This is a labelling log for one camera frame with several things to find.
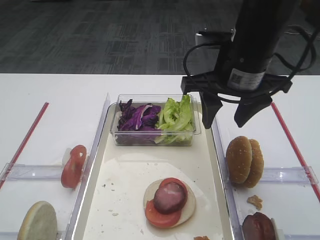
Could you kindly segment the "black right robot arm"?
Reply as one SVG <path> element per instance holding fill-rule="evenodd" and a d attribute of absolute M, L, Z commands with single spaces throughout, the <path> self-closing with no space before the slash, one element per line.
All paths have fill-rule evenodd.
<path fill-rule="evenodd" d="M 224 102 L 237 105 L 234 121 L 243 127 L 271 105 L 273 93 L 290 89 L 289 79 L 267 69 L 297 5 L 296 0 L 245 0 L 233 31 L 212 32 L 211 41 L 201 43 L 219 50 L 214 70 L 195 75 L 187 71 L 181 90 L 200 94 L 206 129 Z"/>

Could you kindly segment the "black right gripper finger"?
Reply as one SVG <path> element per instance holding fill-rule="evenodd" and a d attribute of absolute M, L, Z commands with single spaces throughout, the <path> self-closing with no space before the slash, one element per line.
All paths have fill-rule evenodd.
<path fill-rule="evenodd" d="M 209 129 L 223 104 L 221 100 L 209 96 L 207 93 L 200 92 L 199 94 L 202 108 L 202 123 L 205 129 Z"/>
<path fill-rule="evenodd" d="M 235 123 L 242 128 L 255 114 L 269 107 L 272 101 L 270 96 L 264 96 L 252 103 L 240 103 L 234 114 Z"/>

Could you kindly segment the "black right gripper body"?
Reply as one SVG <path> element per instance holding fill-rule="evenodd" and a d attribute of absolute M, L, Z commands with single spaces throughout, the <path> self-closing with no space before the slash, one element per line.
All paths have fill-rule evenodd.
<path fill-rule="evenodd" d="M 239 105 L 269 105 L 272 96 L 279 91 L 285 94 L 292 86 L 292 75 L 273 75 L 268 73 L 248 73 L 233 69 L 224 79 L 216 72 L 209 71 L 184 76 L 181 80 L 183 94 L 204 93 L 209 98 Z"/>

